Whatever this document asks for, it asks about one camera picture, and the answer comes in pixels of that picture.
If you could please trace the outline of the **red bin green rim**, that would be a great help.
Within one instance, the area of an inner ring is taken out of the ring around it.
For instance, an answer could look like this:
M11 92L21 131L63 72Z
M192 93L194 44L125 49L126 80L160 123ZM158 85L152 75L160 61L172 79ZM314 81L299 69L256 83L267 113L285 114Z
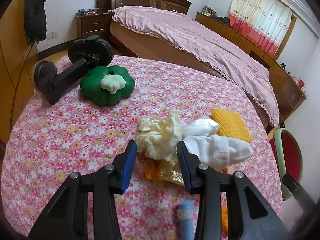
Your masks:
M291 132L285 128L276 130L269 143L277 162L283 201L286 201L292 194L282 182L283 176L289 173L299 183L302 179L303 157L300 146Z

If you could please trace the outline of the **blue small toy tube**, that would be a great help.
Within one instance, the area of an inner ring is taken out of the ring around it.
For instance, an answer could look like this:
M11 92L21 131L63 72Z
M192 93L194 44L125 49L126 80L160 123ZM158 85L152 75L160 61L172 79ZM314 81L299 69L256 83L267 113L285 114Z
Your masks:
M178 205L177 217L180 222L180 236L182 240L193 240L194 200L186 200Z

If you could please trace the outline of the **white sock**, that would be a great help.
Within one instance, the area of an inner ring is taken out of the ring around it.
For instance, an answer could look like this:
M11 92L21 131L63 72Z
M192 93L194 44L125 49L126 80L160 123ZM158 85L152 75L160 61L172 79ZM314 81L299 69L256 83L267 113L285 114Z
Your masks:
M253 154L249 143L222 135L188 136L183 141L189 153L215 170L241 163Z

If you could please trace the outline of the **pink floral tablecloth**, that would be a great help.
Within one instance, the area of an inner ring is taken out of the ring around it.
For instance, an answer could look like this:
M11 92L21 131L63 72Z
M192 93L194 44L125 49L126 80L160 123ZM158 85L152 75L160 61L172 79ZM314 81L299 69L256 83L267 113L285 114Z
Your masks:
M34 94L16 121L1 174L4 214L16 231L28 235L71 172L95 172L124 152L143 115L162 119L171 109L180 110L182 124L216 108L240 113L253 138L253 155L228 172L244 172L274 211L282 214L276 160L263 124L241 88L166 62L115 56L112 63L125 67L135 80L128 99L99 107L84 99L75 85L54 105Z

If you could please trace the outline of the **yellow foam net pad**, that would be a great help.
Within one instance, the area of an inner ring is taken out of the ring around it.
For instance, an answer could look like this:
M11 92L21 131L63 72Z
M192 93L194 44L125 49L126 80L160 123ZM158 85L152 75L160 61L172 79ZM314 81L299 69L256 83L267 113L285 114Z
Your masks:
M220 126L217 134L250 143L253 138L238 112L217 108L211 113L212 119Z

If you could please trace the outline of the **orange snack packet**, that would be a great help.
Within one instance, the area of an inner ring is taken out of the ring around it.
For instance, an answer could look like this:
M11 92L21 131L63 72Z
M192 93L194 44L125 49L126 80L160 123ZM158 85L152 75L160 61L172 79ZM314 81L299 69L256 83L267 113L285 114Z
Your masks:
M176 185L184 186L183 176L177 156L171 161L155 160L143 155L146 163L144 177L153 181L167 181Z

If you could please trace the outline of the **white plastic bag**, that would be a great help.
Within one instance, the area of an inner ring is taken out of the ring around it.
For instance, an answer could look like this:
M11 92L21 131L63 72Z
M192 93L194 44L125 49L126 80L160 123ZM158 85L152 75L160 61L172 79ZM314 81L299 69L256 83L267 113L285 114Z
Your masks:
M211 136L219 131L220 125L208 116L199 119L182 127L182 135L188 136Z

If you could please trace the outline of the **long wooden cabinet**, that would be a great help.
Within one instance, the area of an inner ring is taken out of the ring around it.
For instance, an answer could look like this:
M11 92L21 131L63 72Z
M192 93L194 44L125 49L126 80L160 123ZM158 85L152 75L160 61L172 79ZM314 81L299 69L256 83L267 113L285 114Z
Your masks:
M280 124L283 124L306 99L304 92L290 74L252 41L236 30L200 12L197 13L195 21L231 41L268 69L270 84L278 102Z

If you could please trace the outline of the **crumpled cream paper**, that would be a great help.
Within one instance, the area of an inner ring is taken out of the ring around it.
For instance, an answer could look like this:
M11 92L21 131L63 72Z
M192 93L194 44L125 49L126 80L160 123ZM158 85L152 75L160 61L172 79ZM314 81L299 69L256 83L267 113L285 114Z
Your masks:
M147 158L154 160L177 160L176 146L182 140L181 111L170 110L161 120L144 115L135 134L135 142Z

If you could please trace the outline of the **green clover shaped toy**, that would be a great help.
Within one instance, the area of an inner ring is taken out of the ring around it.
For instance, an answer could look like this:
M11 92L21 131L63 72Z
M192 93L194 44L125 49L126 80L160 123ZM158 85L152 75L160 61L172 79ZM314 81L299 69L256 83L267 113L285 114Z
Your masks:
M122 98L128 98L135 85L126 68L118 65L97 66L81 81L80 89L82 96L96 105L114 106Z

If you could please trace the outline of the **wooden wardrobe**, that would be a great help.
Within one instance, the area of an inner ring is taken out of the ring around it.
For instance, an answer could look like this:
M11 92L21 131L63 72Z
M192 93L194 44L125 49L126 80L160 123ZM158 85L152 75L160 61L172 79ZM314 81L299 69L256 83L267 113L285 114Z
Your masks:
M1 18L1 154L15 122L34 94L31 75L38 49L25 37L24 2L12 0Z

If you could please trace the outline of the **pink striped bed quilt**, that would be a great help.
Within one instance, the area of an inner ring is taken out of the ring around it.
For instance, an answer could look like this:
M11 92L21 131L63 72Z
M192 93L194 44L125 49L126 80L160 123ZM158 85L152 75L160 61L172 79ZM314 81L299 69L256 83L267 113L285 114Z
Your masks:
M267 68L189 16L129 5L114 10L110 31L138 57L193 68L236 84L253 102L264 125L279 125Z

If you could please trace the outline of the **floral pink curtain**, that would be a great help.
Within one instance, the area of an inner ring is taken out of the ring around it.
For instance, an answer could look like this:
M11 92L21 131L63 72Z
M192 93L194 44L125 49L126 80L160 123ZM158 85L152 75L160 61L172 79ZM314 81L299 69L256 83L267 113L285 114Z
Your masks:
M232 0L229 24L273 57L291 23L292 10L280 0Z

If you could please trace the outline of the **dark wooden nightstand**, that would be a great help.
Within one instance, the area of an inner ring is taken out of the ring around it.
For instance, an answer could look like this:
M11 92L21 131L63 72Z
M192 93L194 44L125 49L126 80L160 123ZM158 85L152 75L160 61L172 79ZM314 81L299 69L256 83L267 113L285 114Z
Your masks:
M77 38L86 39L92 35L99 35L106 41L110 40L110 26L113 11L98 11L96 14L76 16Z

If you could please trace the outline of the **black jacket hanging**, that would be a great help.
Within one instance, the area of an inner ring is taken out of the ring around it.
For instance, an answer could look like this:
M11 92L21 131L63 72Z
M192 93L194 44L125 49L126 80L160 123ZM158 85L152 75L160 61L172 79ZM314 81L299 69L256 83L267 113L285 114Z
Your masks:
M24 1L24 32L29 44L44 41L47 36L46 0Z

